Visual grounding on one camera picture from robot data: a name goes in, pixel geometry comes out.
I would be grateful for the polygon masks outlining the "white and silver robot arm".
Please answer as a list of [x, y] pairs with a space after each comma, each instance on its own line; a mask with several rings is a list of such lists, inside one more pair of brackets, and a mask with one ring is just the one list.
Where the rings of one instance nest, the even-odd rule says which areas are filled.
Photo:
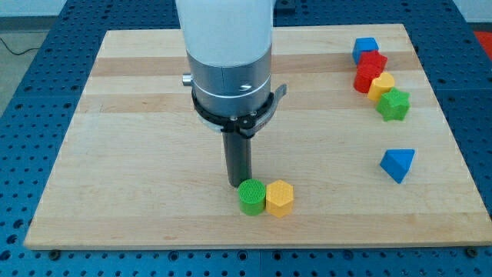
[[176, 0], [193, 94], [213, 115], [259, 109], [271, 89], [275, 0]]

